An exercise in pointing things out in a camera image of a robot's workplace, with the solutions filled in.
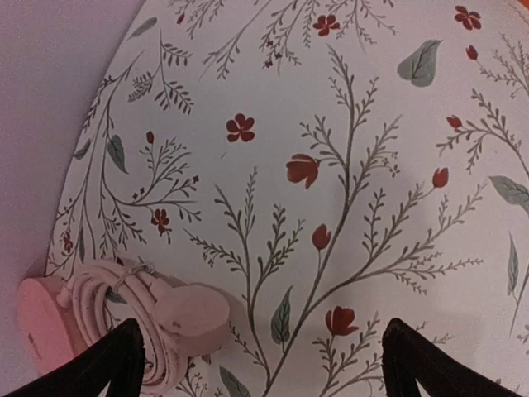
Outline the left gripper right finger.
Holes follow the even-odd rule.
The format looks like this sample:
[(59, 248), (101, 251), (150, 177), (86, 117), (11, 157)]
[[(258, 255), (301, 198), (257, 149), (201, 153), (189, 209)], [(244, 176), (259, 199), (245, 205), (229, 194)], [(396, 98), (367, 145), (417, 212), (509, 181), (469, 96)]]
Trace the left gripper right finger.
[(460, 364), (400, 318), (392, 318), (383, 337), (382, 370), (388, 397), (516, 397), (499, 383)]

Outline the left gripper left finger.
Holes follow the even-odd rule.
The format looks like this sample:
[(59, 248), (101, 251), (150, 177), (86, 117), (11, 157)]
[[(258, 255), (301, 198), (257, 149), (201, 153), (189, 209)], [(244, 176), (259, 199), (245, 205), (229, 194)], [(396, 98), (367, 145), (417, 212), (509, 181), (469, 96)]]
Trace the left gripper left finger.
[(138, 397), (145, 370), (144, 338), (134, 318), (95, 342), (73, 360), (33, 380), (11, 397)]

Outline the pink round power strip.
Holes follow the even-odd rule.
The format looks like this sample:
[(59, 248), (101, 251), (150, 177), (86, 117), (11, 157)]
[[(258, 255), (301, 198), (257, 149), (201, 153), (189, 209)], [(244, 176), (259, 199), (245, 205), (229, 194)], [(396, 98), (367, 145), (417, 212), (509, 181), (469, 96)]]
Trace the pink round power strip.
[(59, 276), (26, 278), (17, 290), (17, 321), (40, 375), (73, 360), (87, 349), (74, 311), (62, 305), (66, 282)]

